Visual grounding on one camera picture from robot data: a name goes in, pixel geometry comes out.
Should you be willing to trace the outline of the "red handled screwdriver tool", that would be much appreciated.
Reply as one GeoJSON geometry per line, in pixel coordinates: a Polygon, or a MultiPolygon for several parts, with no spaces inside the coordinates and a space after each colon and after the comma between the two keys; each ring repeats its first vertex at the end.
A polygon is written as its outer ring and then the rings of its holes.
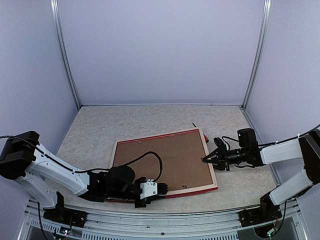
{"type": "Polygon", "coordinates": [[[204,140],[205,140],[205,142],[206,143],[209,143],[209,139],[208,139],[208,137],[205,135],[205,134],[203,134],[203,137],[204,137],[204,140]]]}

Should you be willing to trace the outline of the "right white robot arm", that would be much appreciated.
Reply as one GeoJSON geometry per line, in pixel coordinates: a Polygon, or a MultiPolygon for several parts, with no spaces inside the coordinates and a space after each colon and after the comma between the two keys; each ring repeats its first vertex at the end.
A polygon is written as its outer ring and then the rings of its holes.
{"type": "Polygon", "coordinates": [[[237,168],[258,168],[273,166],[285,170],[280,185],[260,199],[261,207],[256,210],[256,218],[266,222],[275,212],[275,206],[303,195],[320,182],[320,129],[317,127],[306,133],[276,142],[259,144],[252,128],[237,132],[236,149],[229,149],[223,138],[216,137],[216,149],[202,158],[202,162],[213,165],[216,170],[229,171],[230,166],[237,168]]]}

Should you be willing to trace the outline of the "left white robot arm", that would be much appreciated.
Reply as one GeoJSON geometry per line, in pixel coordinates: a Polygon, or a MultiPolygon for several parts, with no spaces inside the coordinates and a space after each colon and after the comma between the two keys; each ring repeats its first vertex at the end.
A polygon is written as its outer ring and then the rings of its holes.
{"type": "Polygon", "coordinates": [[[4,135],[0,155],[0,175],[22,185],[57,221],[70,218],[64,198],[45,183],[49,179],[91,202],[131,200],[143,208],[158,194],[158,184],[144,177],[136,179],[134,170],[124,164],[112,168],[80,170],[48,151],[35,131],[20,135],[4,135]]]}

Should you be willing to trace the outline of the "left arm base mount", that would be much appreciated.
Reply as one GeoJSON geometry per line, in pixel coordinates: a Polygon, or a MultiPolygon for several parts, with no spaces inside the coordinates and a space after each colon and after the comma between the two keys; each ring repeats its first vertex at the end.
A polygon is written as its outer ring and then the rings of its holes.
{"type": "Polygon", "coordinates": [[[60,192],[56,192],[56,203],[53,207],[44,207],[43,210],[46,220],[79,228],[84,228],[88,215],[85,211],[65,207],[64,197],[60,192]]]}

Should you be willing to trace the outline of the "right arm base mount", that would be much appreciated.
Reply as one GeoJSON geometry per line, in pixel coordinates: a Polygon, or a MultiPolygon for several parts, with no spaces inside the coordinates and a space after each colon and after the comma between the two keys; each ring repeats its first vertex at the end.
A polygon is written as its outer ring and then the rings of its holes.
{"type": "Polygon", "coordinates": [[[279,205],[274,205],[269,194],[260,198],[259,207],[244,209],[238,213],[242,227],[253,226],[280,219],[283,215],[279,205]]]}

